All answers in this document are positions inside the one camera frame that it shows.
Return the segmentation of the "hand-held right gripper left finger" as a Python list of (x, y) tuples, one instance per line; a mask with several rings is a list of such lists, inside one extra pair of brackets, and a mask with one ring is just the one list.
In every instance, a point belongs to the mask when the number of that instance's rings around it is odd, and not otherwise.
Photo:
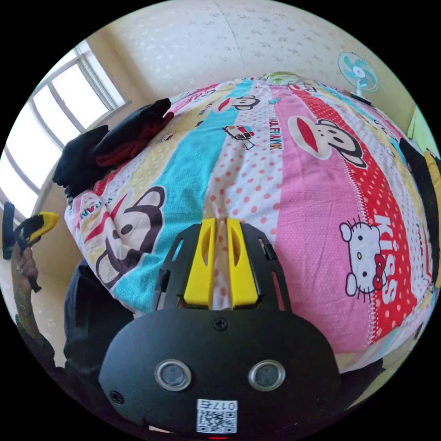
[(197, 243), (184, 301), (189, 306), (212, 308), (215, 272), (215, 218), (207, 218), (199, 226)]

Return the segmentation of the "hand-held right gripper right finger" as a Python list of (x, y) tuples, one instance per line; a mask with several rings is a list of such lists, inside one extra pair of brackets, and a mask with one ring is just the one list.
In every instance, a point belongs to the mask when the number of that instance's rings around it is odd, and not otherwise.
[(227, 218), (226, 226), (231, 307), (255, 305), (258, 292), (243, 236), (242, 223), (238, 219)]

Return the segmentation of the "person's left hand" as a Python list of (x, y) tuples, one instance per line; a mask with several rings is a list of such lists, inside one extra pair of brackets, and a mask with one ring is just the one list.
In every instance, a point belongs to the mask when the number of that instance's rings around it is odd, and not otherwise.
[(11, 276), (14, 291), (20, 293), (30, 293), (31, 283), (30, 278), (38, 277), (38, 270), (33, 252), (31, 248), (21, 250), (19, 245), (14, 245), (11, 257)]

